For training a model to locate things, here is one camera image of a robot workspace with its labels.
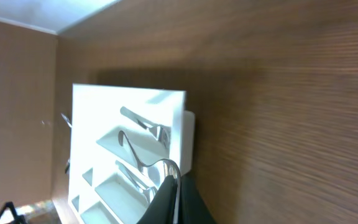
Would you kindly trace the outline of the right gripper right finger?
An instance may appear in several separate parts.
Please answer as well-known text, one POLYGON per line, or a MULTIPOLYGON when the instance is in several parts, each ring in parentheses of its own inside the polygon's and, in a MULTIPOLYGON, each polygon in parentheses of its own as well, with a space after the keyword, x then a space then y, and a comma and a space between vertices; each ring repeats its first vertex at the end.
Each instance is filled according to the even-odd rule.
POLYGON ((188 174, 181 177, 179 223, 216 224, 196 187, 194 179, 188 174))

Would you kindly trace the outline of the steel fork with long handle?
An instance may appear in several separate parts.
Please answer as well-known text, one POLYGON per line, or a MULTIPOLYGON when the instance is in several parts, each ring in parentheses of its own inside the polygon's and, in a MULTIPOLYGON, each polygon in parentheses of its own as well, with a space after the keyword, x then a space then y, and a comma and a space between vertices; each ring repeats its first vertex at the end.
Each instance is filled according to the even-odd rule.
POLYGON ((155 123, 122 106, 120 113, 148 131, 166 150, 170 148, 171 127, 155 123))

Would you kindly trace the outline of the large steel spoon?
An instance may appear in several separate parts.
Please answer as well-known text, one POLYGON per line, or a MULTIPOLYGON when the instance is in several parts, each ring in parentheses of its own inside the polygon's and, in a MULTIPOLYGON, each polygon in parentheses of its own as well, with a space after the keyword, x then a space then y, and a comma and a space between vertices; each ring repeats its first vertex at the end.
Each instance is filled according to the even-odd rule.
POLYGON ((133 186, 142 193, 147 201, 147 205, 150 205, 157 193, 157 188, 154 186, 146 185, 138 176, 136 176, 130 169, 128 169, 123 163, 115 162, 118 169, 129 179, 133 186))

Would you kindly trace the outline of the steel fork crosswise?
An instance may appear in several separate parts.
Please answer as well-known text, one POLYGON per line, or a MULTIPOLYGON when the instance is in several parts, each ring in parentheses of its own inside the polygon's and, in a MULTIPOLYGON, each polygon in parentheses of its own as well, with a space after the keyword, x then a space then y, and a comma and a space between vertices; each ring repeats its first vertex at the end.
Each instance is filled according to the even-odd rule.
POLYGON ((146 178, 150 179, 157 190, 162 185, 163 181, 169 175, 172 175, 177 181, 177 195, 175 201, 175 210, 173 216, 173 224, 179 223, 180 211, 180 187, 181 187, 181 173, 177 164, 170 159, 160 159, 152 164, 143 163, 136 154, 132 144, 128 144, 131 150, 132 157, 135 160, 135 168, 146 178))

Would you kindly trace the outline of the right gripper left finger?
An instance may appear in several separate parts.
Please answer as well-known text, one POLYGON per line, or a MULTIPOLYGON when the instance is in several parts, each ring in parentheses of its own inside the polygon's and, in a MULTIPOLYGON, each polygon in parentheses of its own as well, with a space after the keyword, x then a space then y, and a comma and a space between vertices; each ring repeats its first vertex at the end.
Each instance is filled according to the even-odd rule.
POLYGON ((169 175, 137 224, 173 224, 176 195, 177 181, 169 175))

